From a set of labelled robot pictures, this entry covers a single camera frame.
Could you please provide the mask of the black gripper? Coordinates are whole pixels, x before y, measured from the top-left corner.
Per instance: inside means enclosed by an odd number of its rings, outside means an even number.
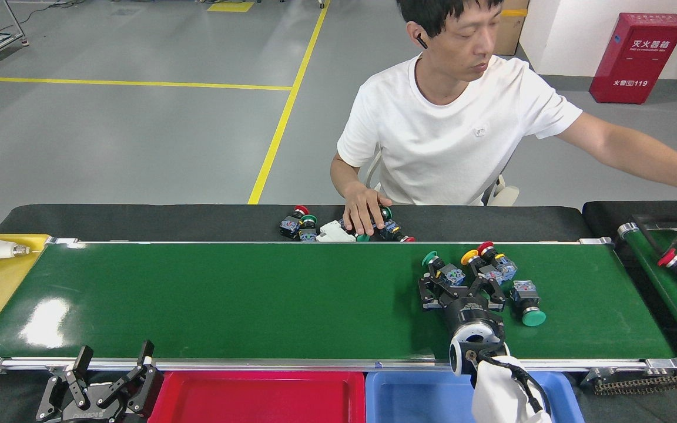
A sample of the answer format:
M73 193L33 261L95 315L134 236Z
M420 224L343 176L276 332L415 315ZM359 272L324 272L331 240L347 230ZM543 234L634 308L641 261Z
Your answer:
M111 383L87 387L85 377L93 350L84 345L71 367L61 375L49 377L36 412L36 421L129 422L134 414L150 415L164 380L164 375L154 364L153 350L151 340L143 342L135 367L113 383L112 394L117 396L103 408L99 406L98 399ZM60 409L63 398L65 406Z
M444 308L444 321L453 339L503 339L504 327L500 316L506 296L495 278L477 276L468 288L471 296L486 292L483 297L466 297L462 270L438 270L425 273L418 281L422 308Z

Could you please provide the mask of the person's right hand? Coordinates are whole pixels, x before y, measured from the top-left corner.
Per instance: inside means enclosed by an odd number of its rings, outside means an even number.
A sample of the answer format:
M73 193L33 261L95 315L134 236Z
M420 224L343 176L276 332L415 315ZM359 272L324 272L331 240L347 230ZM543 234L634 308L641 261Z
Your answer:
M374 189L368 189L364 184L355 180L349 182L339 190L346 200L346 208L342 214L344 227L355 234L373 235L374 227L382 228L384 217L381 207L392 206L387 196Z

